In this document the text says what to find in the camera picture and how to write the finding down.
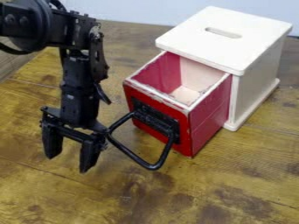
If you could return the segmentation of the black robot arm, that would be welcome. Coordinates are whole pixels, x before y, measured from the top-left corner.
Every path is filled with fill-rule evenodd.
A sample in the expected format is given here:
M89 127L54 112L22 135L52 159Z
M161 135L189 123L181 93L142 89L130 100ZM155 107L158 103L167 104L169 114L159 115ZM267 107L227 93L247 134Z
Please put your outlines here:
M69 11L60 0L0 3L0 36L15 44L0 50L26 55L48 46L60 49L60 107L42 107L42 141L47 158L62 153L67 137L82 143L79 171L95 166L107 147L107 127L98 121L99 103L111 103L99 83L109 77L101 23Z

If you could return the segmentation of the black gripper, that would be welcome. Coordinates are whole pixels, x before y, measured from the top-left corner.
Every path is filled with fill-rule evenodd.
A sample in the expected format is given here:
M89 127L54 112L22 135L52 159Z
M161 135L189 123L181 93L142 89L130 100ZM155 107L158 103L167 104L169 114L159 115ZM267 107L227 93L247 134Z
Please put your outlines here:
M97 165L103 141L93 141L107 134L98 121L99 102L111 103L101 82L109 77L109 65L102 59L70 56L63 59L60 106L43 107L42 142L48 159L62 153L63 138L83 142L79 154L79 171L86 173Z

